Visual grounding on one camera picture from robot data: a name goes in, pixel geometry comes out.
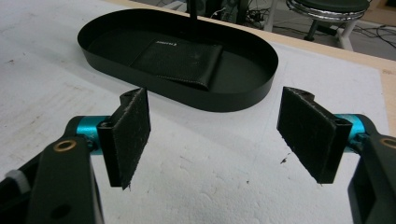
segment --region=black oval tray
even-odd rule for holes
[[[130,66],[131,58],[137,57],[150,39],[164,36],[223,46],[208,90]],[[231,112],[257,104],[270,90],[278,64],[274,49],[256,35],[207,21],[198,21],[191,28],[188,17],[152,9],[117,11],[90,21],[79,32],[78,43],[93,68],[213,112]]]

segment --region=white logo on fabric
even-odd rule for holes
[[[177,46],[177,43],[171,43],[171,42],[164,42],[164,41],[160,41],[158,40],[157,42],[155,42],[157,44],[164,44],[164,45],[170,45],[170,46]]]

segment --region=white table surface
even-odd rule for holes
[[[0,175],[59,138],[77,115],[110,115],[136,86],[91,68],[77,42],[90,20],[125,9],[102,1],[0,2]],[[352,223],[345,154],[335,183],[318,185],[276,130],[283,86],[313,92],[333,113],[362,113],[388,133],[376,69],[272,43],[268,96],[233,113],[148,94],[152,132],[131,190],[108,185],[92,157],[106,223]]]

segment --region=black fabric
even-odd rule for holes
[[[366,10],[370,3],[367,0],[295,0],[307,7],[332,12],[358,12]]]
[[[193,43],[177,38],[154,39],[131,67],[157,77],[208,90],[222,46]]]

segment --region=black foam pad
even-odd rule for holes
[[[110,185],[126,189],[149,139],[149,103],[145,89],[128,91],[120,101],[120,107],[97,131]]]
[[[157,77],[208,90],[221,53],[220,45],[163,37],[152,40],[131,66]]]
[[[352,124],[314,102],[307,91],[284,87],[277,129],[318,183],[332,183]]]

